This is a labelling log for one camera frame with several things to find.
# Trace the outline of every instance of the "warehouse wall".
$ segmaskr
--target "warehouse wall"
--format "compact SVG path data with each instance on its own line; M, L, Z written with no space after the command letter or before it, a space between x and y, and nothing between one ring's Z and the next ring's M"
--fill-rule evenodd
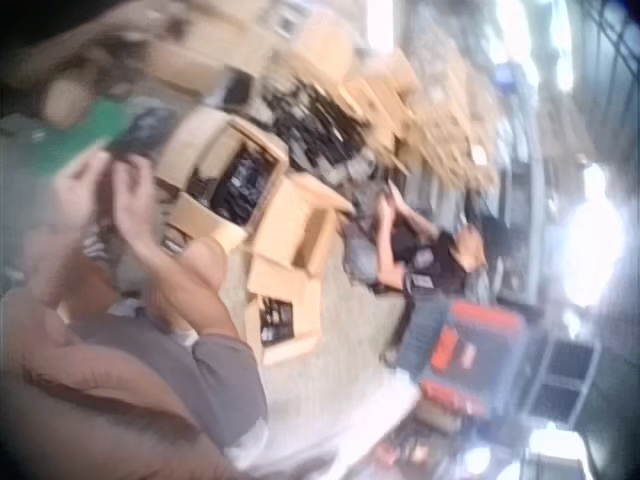
M577 429L589 443L602 480L634 478L640 459L640 28L619 2L567 3L576 77L573 100L598 151L595 160L613 173L610 194L626 213L627 226L625 255L592 318L604 351Z
M612 192L637 194L640 27L622 2L567 0L572 29L573 98L600 158L616 173Z

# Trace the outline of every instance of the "black object in hand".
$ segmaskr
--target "black object in hand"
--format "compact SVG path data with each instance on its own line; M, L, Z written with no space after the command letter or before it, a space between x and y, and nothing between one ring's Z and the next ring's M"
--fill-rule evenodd
M111 141L107 151L114 160L127 161L132 154L149 158L164 145L176 125L177 115L172 109L150 107Z

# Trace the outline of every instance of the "dark hair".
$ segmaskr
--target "dark hair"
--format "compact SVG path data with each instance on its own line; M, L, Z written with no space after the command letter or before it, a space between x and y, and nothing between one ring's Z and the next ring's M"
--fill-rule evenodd
M131 405L114 398L98 397L41 376L27 374L24 381L51 398L86 412L99 415L114 426L133 430L144 435L153 435L158 440L172 445L193 444L202 432L179 415Z

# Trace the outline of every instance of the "green object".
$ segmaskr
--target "green object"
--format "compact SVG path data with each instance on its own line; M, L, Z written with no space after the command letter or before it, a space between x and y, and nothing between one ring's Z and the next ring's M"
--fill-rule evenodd
M36 175L52 176L82 150L111 139L129 126L126 104L99 100L82 121L66 130L42 128L33 135L31 166Z

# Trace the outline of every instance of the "box flap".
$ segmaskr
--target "box flap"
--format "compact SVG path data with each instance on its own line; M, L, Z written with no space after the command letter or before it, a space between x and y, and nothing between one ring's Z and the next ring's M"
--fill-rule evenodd
M320 301L322 282L319 278L307 281L304 295L300 300L293 301L293 332L296 336L316 334L322 331L320 315Z
M298 248L294 264L304 267L312 277L322 274L337 223L336 212L332 209L314 210L307 221L304 239Z
M328 83L339 84L354 58L354 31L334 11L316 7L290 47Z
M264 212L253 240L253 253L291 266L312 210L294 183L283 178Z
M211 236L227 253L248 236L244 228L219 217L184 192L178 195L168 223L191 238Z
M230 117L229 124L252 142L264 148L278 163L289 165L289 147L280 138L235 115Z
M204 178L220 178L229 167L231 160L240 150L245 136L235 128L227 126L220 130L220 134L198 164L198 172Z
M388 78L396 92L409 94L420 88L415 70L405 54L397 48L390 55L380 55L368 59L361 69L365 77Z
M149 45L145 71L172 85L200 94L210 93L224 63L186 49L182 44L155 40Z
M251 262L247 290L293 303L305 298L308 284L309 277L303 270L283 267L256 255Z
M303 189L303 194L314 207L334 208L341 212L354 213L355 210L349 200L312 175L293 173L289 175L289 178L295 185Z
M207 147L228 121L229 115L220 110L194 109L182 120L165 146L156 167L156 177L184 190Z

